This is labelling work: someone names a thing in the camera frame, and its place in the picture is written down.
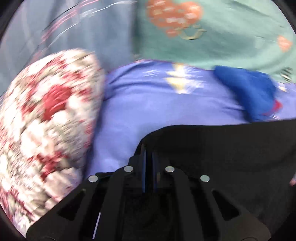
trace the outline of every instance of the blue cloth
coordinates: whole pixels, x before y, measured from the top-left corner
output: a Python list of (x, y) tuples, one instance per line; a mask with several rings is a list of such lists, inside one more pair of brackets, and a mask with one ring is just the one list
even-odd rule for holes
[[(268, 121), (296, 118), (296, 85), (275, 86), (283, 108)], [(86, 174), (126, 165), (140, 140), (165, 126), (244, 123), (244, 108), (213, 71), (161, 61), (132, 63), (107, 76)]]
[(275, 106), (276, 87), (267, 74), (246, 69), (216, 66), (215, 76), (237, 96), (248, 121), (265, 121)]

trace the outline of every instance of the floral pillow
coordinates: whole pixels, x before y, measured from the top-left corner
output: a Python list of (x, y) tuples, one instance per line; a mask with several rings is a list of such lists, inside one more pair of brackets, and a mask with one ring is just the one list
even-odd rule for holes
[(0, 204), (27, 229), (82, 180), (102, 100), (104, 71), (80, 49), (26, 67), (0, 110)]

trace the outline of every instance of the blue towel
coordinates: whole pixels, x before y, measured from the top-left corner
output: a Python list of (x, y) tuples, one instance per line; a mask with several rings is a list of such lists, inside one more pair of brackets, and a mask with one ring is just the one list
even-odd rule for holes
[(236, 94), (250, 122), (265, 121), (281, 108), (281, 104), (275, 100), (276, 87), (267, 74), (216, 66), (214, 75)]

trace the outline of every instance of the teal cloth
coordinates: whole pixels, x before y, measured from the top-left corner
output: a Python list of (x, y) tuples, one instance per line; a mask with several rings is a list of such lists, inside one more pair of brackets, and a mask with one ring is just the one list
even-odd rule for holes
[[(164, 1), (175, 6), (186, 2)], [(285, 82), (281, 76), (283, 69), (296, 68), (295, 32), (271, 0), (194, 0), (203, 10), (201, 20), (195, 23), (200, 26), (190, 25), (184, 32), (193, 35), (197, 31), (194, 27), (206, 31), (193, 40), (168, 37), (164, 27), (153, 24), (147, 16), (147, 6), (154, 2), (139, 0), (138, 3), (134, 38), (138, 58), (203, 69), (213, 69), (216, 65), (244, 68), (267, 73), (280, 82)], [(279, 46), (283, 38), (292, 45), (284, 51)], [(289, 77), (296, 82), (293, 73)]]

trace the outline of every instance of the silver screw head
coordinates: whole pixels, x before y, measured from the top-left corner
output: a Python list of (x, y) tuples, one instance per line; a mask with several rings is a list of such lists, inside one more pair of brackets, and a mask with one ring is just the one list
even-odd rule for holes
[(200, 179), (201, 181), (207, 183), (210, 180), (210, 177), (208, 175), (202, 175)]
[(167, 166), (167, 167), (165, 168), (165, 171), (166, 171), (166, 172), (174, 172), (174, 171), (175, 171), (175, 168), (172, 167), (172, 166)]
[(132, 172), (133, 171), (132, 166), (125, 166), (123, 169), (124, 169), (125, 172)]
[(91, 183), (95, 183), (99, 178), (96, 175), (89, 176), (89, 181)]

